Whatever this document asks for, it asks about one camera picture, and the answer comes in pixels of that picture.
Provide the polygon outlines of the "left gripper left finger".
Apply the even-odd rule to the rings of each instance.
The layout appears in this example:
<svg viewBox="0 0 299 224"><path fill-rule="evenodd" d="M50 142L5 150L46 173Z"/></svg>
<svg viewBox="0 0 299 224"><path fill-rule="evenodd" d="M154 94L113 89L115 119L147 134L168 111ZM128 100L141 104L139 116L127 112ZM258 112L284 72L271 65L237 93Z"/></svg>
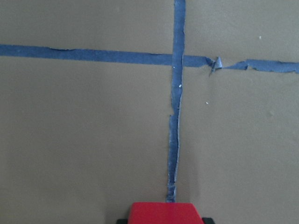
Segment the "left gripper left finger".
<svg viewBox="0 0 299 224"><path fill-rule="evenodd" d="M116 224L128 224L128 219L125 218L117 219Z"/></svg>

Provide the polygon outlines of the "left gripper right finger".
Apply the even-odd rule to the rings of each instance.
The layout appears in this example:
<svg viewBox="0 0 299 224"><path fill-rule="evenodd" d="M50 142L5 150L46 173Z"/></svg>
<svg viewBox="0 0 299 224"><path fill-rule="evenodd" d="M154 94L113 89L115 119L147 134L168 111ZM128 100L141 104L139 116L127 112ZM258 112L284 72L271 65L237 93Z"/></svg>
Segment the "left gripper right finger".
<svg viewBox="0 0 299 224"><path fill-rule="evenodd" d="M204 224L214 224L214 220L211 217L202 217Z"/></svg>

